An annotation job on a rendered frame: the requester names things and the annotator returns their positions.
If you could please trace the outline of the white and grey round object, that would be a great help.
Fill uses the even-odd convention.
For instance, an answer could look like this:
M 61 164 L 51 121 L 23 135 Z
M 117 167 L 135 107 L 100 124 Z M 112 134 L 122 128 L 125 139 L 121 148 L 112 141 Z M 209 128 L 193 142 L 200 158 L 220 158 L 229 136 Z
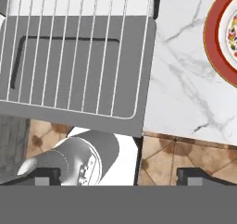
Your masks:
M 137 155 L 131 136 L 75 127 L 50 150 L 27 158 L 17 177 L 59 168 L 61 186 L 132 186 Z

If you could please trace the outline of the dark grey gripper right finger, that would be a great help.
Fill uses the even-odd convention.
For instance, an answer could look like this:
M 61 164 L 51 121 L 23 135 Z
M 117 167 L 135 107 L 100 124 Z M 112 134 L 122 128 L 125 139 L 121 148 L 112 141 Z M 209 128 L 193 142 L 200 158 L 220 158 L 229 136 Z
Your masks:
M 182 186 L 205 186 L 208 184 L 237 186 L 237 183 L 212 177 L 201 168 L 177 168 L 176 175 L 178 178 L 176 184 Z

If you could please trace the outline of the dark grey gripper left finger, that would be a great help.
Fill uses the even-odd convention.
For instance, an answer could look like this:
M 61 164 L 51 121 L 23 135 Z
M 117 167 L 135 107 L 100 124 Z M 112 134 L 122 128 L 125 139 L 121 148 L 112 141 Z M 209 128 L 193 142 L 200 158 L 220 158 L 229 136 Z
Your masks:
M 59 168 L 36 168 L 27 175 L 1 183 L 1 186 L 60 186 L 60 176 Z

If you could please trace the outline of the black and white toaster oven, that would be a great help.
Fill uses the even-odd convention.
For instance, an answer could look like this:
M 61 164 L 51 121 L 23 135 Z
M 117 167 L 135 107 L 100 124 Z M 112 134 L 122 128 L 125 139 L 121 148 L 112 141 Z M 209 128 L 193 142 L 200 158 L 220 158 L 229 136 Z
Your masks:
M 0 0 L 0 15 L 3 17 L 6 16 L 6 5 L 7 5 L 7 0 Z M 153 15 L 152 15 L 153 19 L 158 18 L 159 5 L 160 5 L 160 0 L 154 0 Z

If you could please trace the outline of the red rimmed patterned plate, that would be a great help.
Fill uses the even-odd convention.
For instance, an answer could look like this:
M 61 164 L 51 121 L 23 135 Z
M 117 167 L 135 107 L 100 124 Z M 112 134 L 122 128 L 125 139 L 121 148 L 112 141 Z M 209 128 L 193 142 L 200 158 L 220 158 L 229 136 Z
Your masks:
M 222 15 L 232 0 L 215 0 L 210 7 L 203 29 L 203 42 L 208 61 L 217 74 L 237 88 L 237 69 L 224 57 L 218 42 L 218 27 Z

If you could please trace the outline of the grey toaster oven door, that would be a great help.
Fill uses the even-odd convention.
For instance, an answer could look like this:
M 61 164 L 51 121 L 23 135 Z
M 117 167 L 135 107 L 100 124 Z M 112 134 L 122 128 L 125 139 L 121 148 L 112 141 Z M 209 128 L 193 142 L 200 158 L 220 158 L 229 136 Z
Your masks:
M 146 16 L 6 18 L 0 114 L 141 136 L 155 34 Z

